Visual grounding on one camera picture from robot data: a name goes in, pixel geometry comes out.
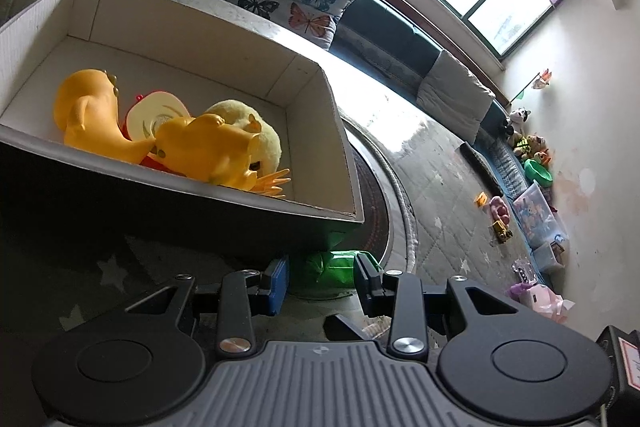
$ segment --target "box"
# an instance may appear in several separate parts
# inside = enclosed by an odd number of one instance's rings
[[[0,203],[10,214],[264,261],[328,250],[364,220],[324,71],[274,41],[171,0],[38,0],[0,28],[0,50]],[[228,98],[255,107],[280,135],[288,200],[66,147],[52,104],[84,68],[118,77],[121,123],[137,94],[156,89],[194,115]]]
[[[545,241],[555,240],[556,235],[565,238],[564,232],[540,191],[538,182],[533,182],[513,201],[513,210],[532,249],[541,247]]]
[[[596,341],[611,363],[605,406],[609,425],[616,427],[635,427],[640,417],[640,339],[635,333],[607,326]]]
[[[545,241],[532,252],[536,265],[538,265],[538,269],[541,272],[553,273],[564,270],[561,256],[564,248],[559,243],[558,241],[552,241],[551,243]]]

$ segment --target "green bowl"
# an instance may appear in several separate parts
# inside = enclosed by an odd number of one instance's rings
[[[541,187],[550,187],[554,182],[551,172],[533,160],[524,162],[524,174],[531,181],[538,182]]]

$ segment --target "label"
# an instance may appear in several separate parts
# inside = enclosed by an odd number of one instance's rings
[[[622,360],[625,363],[626,381],[631,387],[640,391],[640,351],[625,339],[619,340]]]

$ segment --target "round black pad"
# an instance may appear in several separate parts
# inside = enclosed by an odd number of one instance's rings
[[[461,308],[466,329],[443,348],[437,373],[464,406],[510,425],[561,424],[598,406],[610,365],[597,344],[523,307]]]
[[[202,350],[178,330],[82,330],[90,325],[47,344],[31,371],[40,399],[69,422],[148,423],[187,399],[204,375]]]
[[[152,360],[151,352],[131,341],[105,341],[87,347],[78,358],[80,373],[91,380],[122,382],[142,373]]]
[[[566,358],[557,347],[538,341],[502,344],[492,354],[494,365],[506,377],[525,382],[544,382],[562,375]]]

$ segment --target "white wall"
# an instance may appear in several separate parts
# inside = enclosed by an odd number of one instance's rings
[[[562,294],[577,302],[568,325],[595,338],[607,324],[640,327],[640,0],[614,10],[565,0],[505,63],[496,83],[527,89],[529,132],[553,151],[556,207],[571,236]]]

